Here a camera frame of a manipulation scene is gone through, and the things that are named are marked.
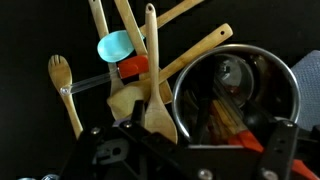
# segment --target stainless steel pot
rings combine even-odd
[[[290,120],[293,122],[297,122],[299,118],[299,109],[300,109],[300,92],[299,92],[299,87],[298,87],[296,78],[291,72],[291,70],[289,69],[289,67],[277,56],[275,56],[274,54],[262,48],[252,46],[252,45],[246,45],[246,44],[229,44],[229,45],[224,45],[224,46],[214,48],[200,55],[198,58],[196,58],[194,61],[188,64],[182,70],[179,77],[177,78],[176,84],[173,89],[172,113],[178,129],[184,135],[184,137],[187,140],[191,139],[190,133],[188,131],[188,125],[183,119],[182,111],[179,103],[182,96],[182,92],[181,92],[182,83],[184,82],[188,73],[196,65],[198,65],[198,63],[200,63],[204,59],[208,58],[209,56],[214,56],[217,54],[228,54],[228,53],[229,54],[246,54],[246,55],[254,55],[254,56],[258,55],[260,57],[263,57],[267,63],[273,64],[274,66],[276,66],[281,71],[286,81],[289,82],[290,91],[292,94],[292,101],[291,101],[292,107],[291,107],[291,113],[290,113]]]

